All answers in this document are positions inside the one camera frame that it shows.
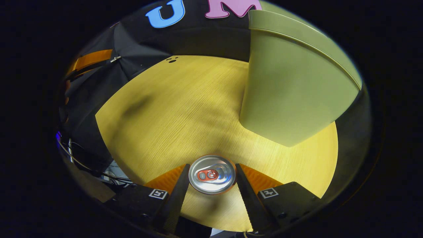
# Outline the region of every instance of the orange gripper pad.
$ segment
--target orange gripper pad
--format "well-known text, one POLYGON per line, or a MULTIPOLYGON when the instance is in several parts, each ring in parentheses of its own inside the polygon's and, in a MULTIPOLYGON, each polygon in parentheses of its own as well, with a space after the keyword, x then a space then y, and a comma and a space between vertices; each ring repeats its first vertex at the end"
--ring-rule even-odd
POLYGON ((254 190, 254 193, 257 195, 258 191, 274 188, 279 185, 283 185, 283 183, 278 182, 271 177, 260 173, 259 171, 252 169, 248 166, 243 164, 239 164, 241 169, 244 171, 245 176, 247 177, 248 182, 250 183, 251 187, 254 190))
POLYGON ((160 190, 165 190, 169 194, 172 194, 173 188, 176 185, 176 182, 178 181, 179 176, 182 173, 182 170, 184 170, 185 164, 176 167, 159 177, 151 180, 150 182, 144 184, 145 187, 149 188, 156 188, 160 190))

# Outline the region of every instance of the aluminum can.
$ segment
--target aluminum can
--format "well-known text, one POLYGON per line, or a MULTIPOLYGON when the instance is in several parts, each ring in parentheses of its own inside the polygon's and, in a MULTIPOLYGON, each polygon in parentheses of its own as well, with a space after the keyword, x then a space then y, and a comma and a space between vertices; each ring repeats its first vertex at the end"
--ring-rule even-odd
POLYGON ((221 194, 235 184, 236 168, 219 155, 205 155, 194 161, 188 172, 191 185, 204 194, 221 194))

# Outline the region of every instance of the pink letter m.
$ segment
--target pink letter m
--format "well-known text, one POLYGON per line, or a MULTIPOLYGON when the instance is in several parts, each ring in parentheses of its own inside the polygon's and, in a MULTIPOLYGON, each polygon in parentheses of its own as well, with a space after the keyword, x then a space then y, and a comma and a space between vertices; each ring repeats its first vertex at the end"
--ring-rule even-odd
POLYGON ((256 10, 261 10, 261 5, 258 0, 209 0, 210 10, 206 13, 206 17, 228 17, 229 12, 223 10, 223 4, 225 4, 238 17, 245 16, 252 6, 255 6, 256 10))

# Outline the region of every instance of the blue letter u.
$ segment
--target blue letter u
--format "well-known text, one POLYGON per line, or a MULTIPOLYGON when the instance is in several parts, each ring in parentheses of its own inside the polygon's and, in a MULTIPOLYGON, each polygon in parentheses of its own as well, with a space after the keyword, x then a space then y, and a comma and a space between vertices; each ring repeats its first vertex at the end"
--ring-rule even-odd
POLYGON ((162 7, 156 7, 155 9, 147 12, 146 17, 150 21, 150 24, 154 28, 163 28, 173 25, 179 22, 185 15, 185 7, 182 0, 172 0, 166 5, 171 5, 173 9, 173 16, 168 19, 163 19, 160 15, 160 9, 162 7))

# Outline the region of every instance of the dark background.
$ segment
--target dark background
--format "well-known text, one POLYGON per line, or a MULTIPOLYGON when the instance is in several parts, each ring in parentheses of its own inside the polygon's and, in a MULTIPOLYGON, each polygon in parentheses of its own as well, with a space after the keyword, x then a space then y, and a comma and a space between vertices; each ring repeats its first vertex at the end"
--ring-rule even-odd
MULTIPOLYGON (((54 125, 60 77, 97 33, 146 5, 140 1, 6 1, 3 20, 3 174, 11 237, 137 236, 87 197, 57 158, 54 125)), ((385 141, 362 188, 336 212, 292 236, 417 237, 422 136, 419 1, 283 1, 326 32, 356 61, 379 95, 385 141)))

